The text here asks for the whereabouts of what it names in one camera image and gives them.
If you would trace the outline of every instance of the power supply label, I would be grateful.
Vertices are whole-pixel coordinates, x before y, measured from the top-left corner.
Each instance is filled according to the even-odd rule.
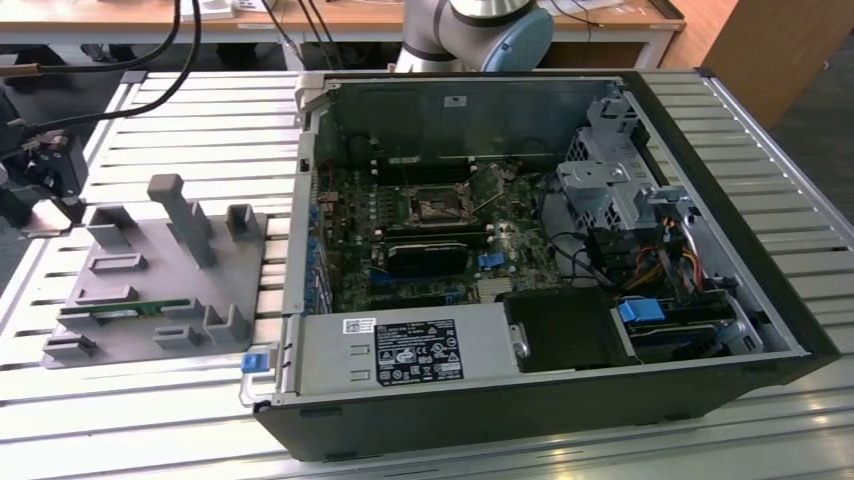
[[[382,387],[463,378],[453,320],[376,325],[373,340]]]

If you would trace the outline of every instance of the slotted metal table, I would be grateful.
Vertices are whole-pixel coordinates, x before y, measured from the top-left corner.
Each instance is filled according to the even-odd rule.
[[[121,202],[136,218],[161,216],[145,185],[153,173],[174,172],[206,213],[248,202],[272,216],[256,344],[278,338],[296,75],[196,73],[165,106],[102,122],[85,151],[84,197],[92,205]],[[643,75],[842,350],[839,361],[696,420],[300,463],[240,405],[238,354],[38,367],[90,242],[78,229],[65,238],[33,241],[0,299],[0,477],[657,480],[854,473],[851,226],[713,78],[692,71]],[[121,84],[108,109],[149,102],[173,78],[149,74]],[[653,146],[652,152],[677,183]]]

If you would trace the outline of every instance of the table leg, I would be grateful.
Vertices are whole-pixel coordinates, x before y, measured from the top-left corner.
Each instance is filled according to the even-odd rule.
[[[637,55],[635,68],[657,68],[657,64],[661,62],[661,57],[667,51],[667,46],[669,45],[672,34],[672,31],[655,32],[652,38],[643,44],[643,50],[640,50],[640,55]]]

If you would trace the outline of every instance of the circuit board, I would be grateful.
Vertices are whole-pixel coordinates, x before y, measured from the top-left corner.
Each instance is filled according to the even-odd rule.
[[[557,286],[536,218],[541,177],[503,161],[429,185],[381,185],[370,172],[329,169],[318,200],[332,311],[484,303]]]

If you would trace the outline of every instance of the blue tab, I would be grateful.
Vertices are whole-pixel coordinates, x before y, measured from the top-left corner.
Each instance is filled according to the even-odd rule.
[[[664,320],[664,312],[653,298],[632,298],[616,307],[623,323],[659,322]]]
[[[269,370],[269,354],[246,353],[240,361],[240,371],[242,373],[262,373]]]
[[[504,264],[504,254],[503,252],[491,253],[488,255],[480,255],[477,257],[477,267],[479,268],[492,268]]]

